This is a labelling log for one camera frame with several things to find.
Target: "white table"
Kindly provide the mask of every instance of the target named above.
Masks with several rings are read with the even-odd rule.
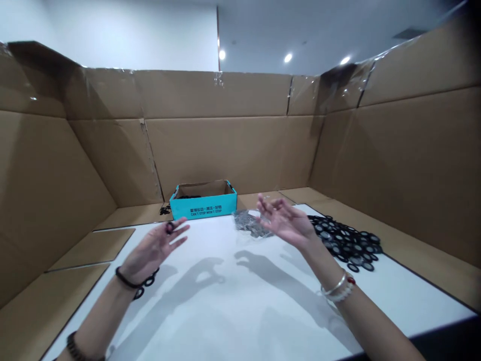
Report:
[[[307,205],[296,207],[319,215]],[[337,310],[319,295],[318,280],[294,247],[278,237],[240,245],[232,216],[189,223],[188,241],[132,302],[109,360],[318,361],[362,351]],[[136,229],[132,237],[43,360],[59,355],[115,268],[155,226],[128,227]],[[356,282],[408,337],[475,316],[390,258],[379,255],[374,265],[374,272],[361,268]]]

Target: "teal cardboard box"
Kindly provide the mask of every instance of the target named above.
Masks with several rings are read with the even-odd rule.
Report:
[[[227,180],[181,184],[170,198],[175,220],[229,215],[237,210],[237,192]]]

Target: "ceiling light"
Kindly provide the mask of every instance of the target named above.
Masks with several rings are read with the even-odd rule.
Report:
[[[346,64],[349,60],[351,60],[351,57],[345,57],[343,60],[341,60],[341,65]]]

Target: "ceiling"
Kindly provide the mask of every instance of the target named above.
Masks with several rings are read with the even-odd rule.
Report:
[[[218,4],[222,71],[321,74],[439,26],[461,0],[197,0]],[[291,53],[292,60],[284,63]]]

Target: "brown cardboard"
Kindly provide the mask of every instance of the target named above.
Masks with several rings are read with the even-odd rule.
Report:
[[[319,97],[321,77],[294,75],[287,115],[313,115]]]
[[[366,87],[369,74],[374,65],[374,58],[355,64],[344,71],[336,86],[328,112],[357,108]]]
[[[133,71],[75,68],[61,76],[68,120],[142,118]]]
[[[237,197],[237,209],[244,210],[244,209],[257,209],[257,199],[259,193],[253,193],[249,195],[241,195]],[[267,201],[273,201],[279,198],[284,198],[289,204],[295,204],[289,198],[283,196],[279,192],[263,192],[262,195],[264,199]]]
[[[0,359],[41,359],[107,267],[42,274],[2,308]]]
[[[70,125],[119,207],[163,202],[139,119],[76,120]]]
[[[281,194],[289,198],[290,200],[296,202],[297,204],[309,203],[309,202],[325,202],[329,201],[331,198],[325,196],[312,188],[296,188],[290,190],[279,191]]]
[[[298,188],[308,184],[323,121],[323,116],[287,117],[279,188]]]
[[[286,117],[146,122],[166,199],[178,184],[212,179],[228,179],[239,194],[280,188]]]
[[[91,232],[59,259],[49,271],[110,262],[117,257],[135,229]]]
[[[140,70],[145,119],[282,116],[290,75]]]
[[[338,201],[311,202],[336,221],[376,234],[384,252],[457,299],[481,311],[481,270]]]
[[[0,43],[0,110],[65,118],[55,78]]]
[[[183,196],[213,197],[232,194],[234,191],[229,187],[229,183],[223,179],[213,180],[206,183],[181,184],[179,191],[173,199]]]
[[[115,210],[60,118],[0,111],[0,234],[48,269]]]
[[[109,218],[97,225],[95,230],[172,221],[172,213],[160,215],[160,208],[166,207],[167,205],[168,203],[158,203],[146,206],[118,208]]]
[[[27,287],[44,270],[0,236],[0,308]]]
[[[481,84],[478,43],[469,17],[406,42],[380,56],[361,106]]]
[[[475,87],[357,109],[333,197],[481,267],[480,99]]]
[[[330,113],[324,119],[309,186],[332,198],[334,177],[353,114],[354,110],[345,110]]]

